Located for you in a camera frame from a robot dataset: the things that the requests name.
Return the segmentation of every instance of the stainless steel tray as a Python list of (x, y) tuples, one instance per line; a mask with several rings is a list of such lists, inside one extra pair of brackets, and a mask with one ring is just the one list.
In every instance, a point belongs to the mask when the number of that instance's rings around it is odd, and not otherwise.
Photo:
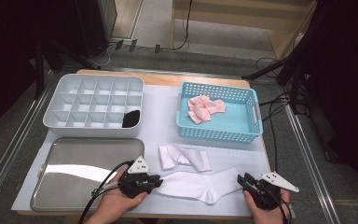
[(40, 169), (31, 207), (36, 211), (83, 211), (91, 192), (111, 170), (143, 155), (144, 143), (134, 138), (57, 139)]

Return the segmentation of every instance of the white cloth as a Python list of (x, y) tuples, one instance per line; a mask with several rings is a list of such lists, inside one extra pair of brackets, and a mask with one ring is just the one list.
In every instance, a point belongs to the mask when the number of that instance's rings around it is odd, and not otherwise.
[(162, 177), (164, 181), (155, 190), (174, 197), (216, 203), (221, 197), (241, 189), (241, 185), (237, 183), (238, 174), (235, 168), (214, 175), (176, 172)]
[(171, 169), (178, 164), (192, 164), (198, 171), (210, 171), (208, 153), (196, 149), (185, 149), (177, 145), (159, 146), (162, 169)]

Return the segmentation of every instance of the blue plastic basket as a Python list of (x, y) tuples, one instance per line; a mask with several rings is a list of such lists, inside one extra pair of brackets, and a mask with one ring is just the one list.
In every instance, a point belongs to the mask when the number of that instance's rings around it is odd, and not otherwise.
[[(211, 115), (210, 121), (194, 123), (188, 115), (188, 100), (206, 95), (221, 99), (225, 113)], [(257, 96), (249, 88), (236, 88), (195, 82), (183, 82), (179, 90), (176, 124), (182, 137), (206, 138), (219, 141), (250, 143), (263, 133)]]

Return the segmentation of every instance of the pink cloth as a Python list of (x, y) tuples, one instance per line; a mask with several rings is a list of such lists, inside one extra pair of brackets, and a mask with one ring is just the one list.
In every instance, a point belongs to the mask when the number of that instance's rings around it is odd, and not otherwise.
[(226, 104), (222, 100), (212, 101), (209, 96), (196, 96), (188, 100), (188, 115), (196, 124), (211, 120), (214, 113), (224, 113)]

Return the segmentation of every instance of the hand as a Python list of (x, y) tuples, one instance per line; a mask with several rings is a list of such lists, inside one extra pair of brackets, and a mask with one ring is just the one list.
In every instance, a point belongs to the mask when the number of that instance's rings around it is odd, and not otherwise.
[[(117, 172), (110, 182), (118, 181), (124, 170)], [(133, 206), (140, 204), (145, 197), (146, 192), (138, 194), (135, 198), (131, 199), (124, 195), (120, 189), (111, 189), (103, 194), (101, 202), (98, 205), (97, 211), (86, 221), (86, 224), (108, 224), (118, 220), (124, 213)]]
[[(282, 216), (281, 209), (279, 207), (273, 210), (263, 210), (255, 205), (255, 201), (252, 198), (252, 195), (248, 191), (245, 190), (243, 192), (243, 196), (245, 197), (245, 201), (252, 211), (255, 224), (282, 224), (283, 223), (283, 216)], [(289, 191), (281, 189), (281, 197), (285, 202), (289, 203), (290, 201)], [(287, 206), (284, 203), (282, 203), (282, 208), (286, 215), (286, 218), (289, 219), (289, 210), (287, 209)]]

